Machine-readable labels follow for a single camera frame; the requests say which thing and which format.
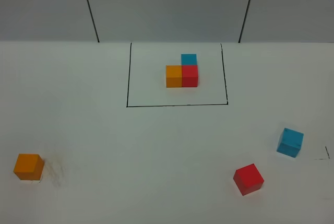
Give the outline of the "template orange block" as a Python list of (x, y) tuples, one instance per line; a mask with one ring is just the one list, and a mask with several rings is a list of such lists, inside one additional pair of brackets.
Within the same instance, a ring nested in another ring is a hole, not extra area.
[(167, 88), (182, 87), (181, 65), (167, 65), (165, 69), (165, 81)]

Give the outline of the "template red block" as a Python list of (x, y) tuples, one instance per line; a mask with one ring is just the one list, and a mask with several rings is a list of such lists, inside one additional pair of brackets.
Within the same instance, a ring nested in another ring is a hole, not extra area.
[(197, 87), (198, 77), (197, 65), (182, 65), (182, 87)]

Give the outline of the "template blue block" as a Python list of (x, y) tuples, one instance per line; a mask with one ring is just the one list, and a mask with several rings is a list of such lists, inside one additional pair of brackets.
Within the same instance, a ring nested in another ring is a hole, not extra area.
[(197, 55), (181, 54), (181, 65), (197, 65)]

